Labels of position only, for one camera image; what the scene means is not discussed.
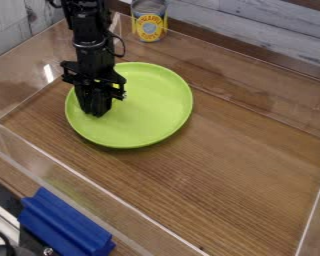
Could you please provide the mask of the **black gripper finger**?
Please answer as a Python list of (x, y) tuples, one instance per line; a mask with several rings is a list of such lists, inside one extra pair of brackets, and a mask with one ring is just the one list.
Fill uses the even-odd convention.
[(101, 89), (96, 92), (96, 116), (101, 117), (112, 108), (112, 96)]
[(75, 86), (75, 92), (76, 92), (76, 97), (77, 97), (77, 100), (79, 100), (81, 110), (87, 114), (95, 114), (93, 86), (92, 85), (77, 84)]

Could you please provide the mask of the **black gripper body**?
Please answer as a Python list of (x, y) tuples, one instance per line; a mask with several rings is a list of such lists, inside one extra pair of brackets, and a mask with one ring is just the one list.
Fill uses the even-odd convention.
[(114, 68), (108, 68), (95, 73), (84, 72), (80, 65), (75, 61), (63, 61), (60, 66), (64, 69), (63, 80), (76, 86), (77, 84), (92, 85), (93, 91), (101, 89), (108, 92), (112, 98), (118, 100), (126, 99), (127, 79), (116, 72)]

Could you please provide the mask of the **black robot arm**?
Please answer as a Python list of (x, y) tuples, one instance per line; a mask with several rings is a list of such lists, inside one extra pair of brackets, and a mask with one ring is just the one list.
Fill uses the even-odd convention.
[(63, 81), (72, 84), (81, 110), (101, 117), (112, 108), (115, 99), (124, 100), (127, 79), (115, 70), (115, 58), (126, 53), (115, 52), (111, 10), (105, 0), (48, 0), (61, 8), (73, 31), (72, 44), (76, 61), (63, 61)]

